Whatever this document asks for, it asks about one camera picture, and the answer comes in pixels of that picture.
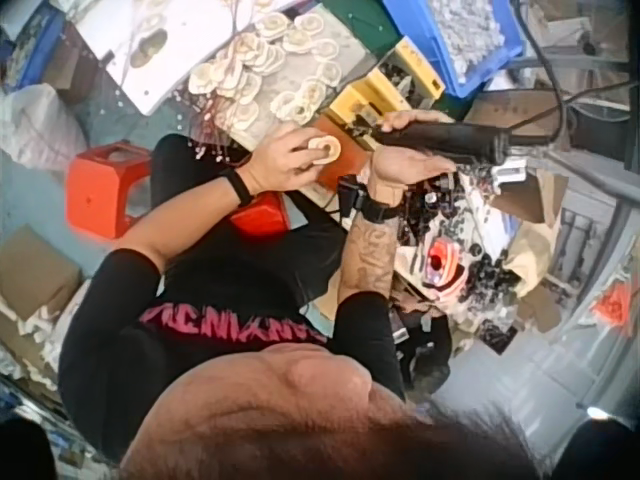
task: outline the black power cord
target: black power cord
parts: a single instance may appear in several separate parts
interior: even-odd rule
[[[637,87],[638,86],[638,81],[637,80],[629,80],[626,82],[620,82],[620,83],[614,83],[612,85],[605,85],[603,87],[595,87],[595,88],[589,88],[587,90],[583,90],[582,92],[576,93],[575,95],[565,98],[564,99],[564,104],[565,105],[571,105],[572,103],[580,100],[583,97],[587,97],[589,95],[593,95],[596,93],[605,93],[605,92],[610,92],[613,90],[617,90],[619,88],[633,88],[633,87]],[[516,123],[515,125],[512,125],[511,127],[509,127],[510,131],[514,131],[517,130],[519,128],[524,127],[525,125],[529,125],[530,123],[534,123],[537,122],[539,120],[542,120],[543,118],[548,117],[549,115],[553,114],[556,110],[558,110],[558,106],[556,105],[555,107],[551,107],[548,108],[540,113],[535,114],[533,117],[531,118],[527,118],[526,120],[522,120],[521,122]]]
[[[540,45],[538,44],[536,39],[531,34],[531,30],[529,30],[529,26],[527,25],[526,20],[522,16],[522,10],[520,8],[520,0],[511,0],[511,6],[513,8],[513,13],[516,17],[516,20],[518,21],[518,24],[522,29],[522,33],[524,34],[528,42],[531,44],[531,48],[533,48],[533,51],[535,52],[536,57],[538,57],[538,60],[540,61],[542,68],[544,68],[544,71],[547,74],[547,77],[549,77],[549,81],[551,82],[551,87],[553,88],[553,93],[557,101],[557,106],[555,107],[554,111],[560,110],[560,118],[558,118],[558,126],[555,132],[553,132],[553,134],[545,137],[540,137],[540,136],[529,137],[528,139],[526,136],[517,136],[517,140],[516,138],[514,138],[514,140],[516,141],[513,141],[512,143],[517,145],[524,145],[524,144],[542,145],[542,144],[554,143],[558,138],[560,138],[560,135],[562,135],[562,132],[564,131],[564,127],[566,123],[566,118],[567,118],[567,108],[566,108],[564,99],[562,98],[562,94],[560,93],[561,92],[560,82],[558,81],[558,78],[556,77],[556,74],[553,71],[553,68],[551,67],[551,63],[549,62],[546,55],[542,51],[542,48],[540,48]],[[524,125],[528,125],[530,122],[531,120],[527,120],[526,123],[524,123]],[[523,122],[520,122],[519,124],[517,124],[518,128],[522,127],[522,125],[520,125],[521,123]],[[514,126],[511,126],[509,127],[508,130],[509,132],[513,132],[515,128]]]

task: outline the green board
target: green board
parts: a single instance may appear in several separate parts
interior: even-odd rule
[[[380,0],[322,0],[376,57],[383,57],[402,38]]]

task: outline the yellow device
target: yellow device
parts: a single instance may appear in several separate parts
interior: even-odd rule
[[[430,108],[442,92],[436,71],[405,37],[367,75],[347,85],[326,113],[346,129],[363,120],[374,126],[388,112]],[[357,140],[374,146],[368,136]]]

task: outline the orange object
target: orange object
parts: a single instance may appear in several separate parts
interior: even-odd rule
[[[102,239],[120,238],[136,218],[127,215],[127,196],[134,183],[151,173],[150,152],[118,142],[78,155],[67,176],[69,224]]]
[[[342,147],[338,159],[326,165],[318,177],[318,183],[335,192],[338,189],[338,177],[360,173],[369,160],[370,153],[358,145],[326,115],[321,115],[313,126],[337,138]]]
[[[242,233],[253,237],[277,235],[290,229],[282,194],[277,192],[258,195],[251,205],[235,212],[231,221]]]
[[[105,145],[78,155],[67,176],[67,221],[92,237],[122,237],[138,220],[126,213],[129,191],[150,174],[150,152],[128,143]],[[231,221],[249,236],[275,235],[290,226],[282,195],[275,192],[259,195],[251,205],[235,212]]]
[[[438,238],[427,252],[425,280],[435,286],[447,285],[456,273],[460,255],[456,244],[446,238]]]
[[[593,311],[612,327],[623,327],[629,321],[631,288],[616,281],[594,305]]]

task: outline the blue plastic crate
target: blue plastic crate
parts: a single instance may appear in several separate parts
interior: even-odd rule
[[[27,59],[15,85],[5,84],[9,92],[15,92],[36,85],[42,80],[42,76],[53,57],[60,34],[64,31],[65,16],[57,8],[44,1],[23,28],[23,32],[30,27],[31,22],[40,24],[40,31],[31,55]]]
[[[383,0],[396,26],[403,35],[413,40],[422,54],[446,85],[447,93],[464,98],[489,80],[510,59],[522,53],[520,29],[511,11],[509,0],[493,0],[493,12],[504,45],[489,54],[467,72],[466,82],[459,83],[451,56],[427,0]]]

